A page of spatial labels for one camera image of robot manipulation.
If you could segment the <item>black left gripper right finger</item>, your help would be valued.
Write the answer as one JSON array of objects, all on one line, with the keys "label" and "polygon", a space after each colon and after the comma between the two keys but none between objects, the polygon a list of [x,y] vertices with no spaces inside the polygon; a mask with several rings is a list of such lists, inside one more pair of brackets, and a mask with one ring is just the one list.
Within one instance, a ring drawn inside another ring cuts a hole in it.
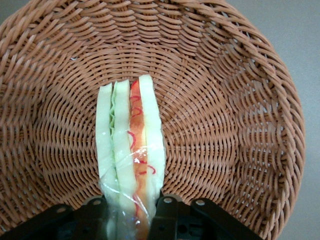
[{"label": "black left gripper right finger", "polygon": [[190,205],[163,195],[148,233],[150,240],[260,240],[261,237],[207,198]]}]

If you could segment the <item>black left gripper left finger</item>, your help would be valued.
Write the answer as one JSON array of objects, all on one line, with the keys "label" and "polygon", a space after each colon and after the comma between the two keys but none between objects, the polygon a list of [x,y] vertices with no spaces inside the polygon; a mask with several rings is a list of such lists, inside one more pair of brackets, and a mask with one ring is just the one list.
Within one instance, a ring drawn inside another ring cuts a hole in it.
[{"label": "black left gripper left finger", "polygon": [[87,199],[73,209],[54,205],[4,233],[2,240],[106,240],[108,203],[102,195]]}]

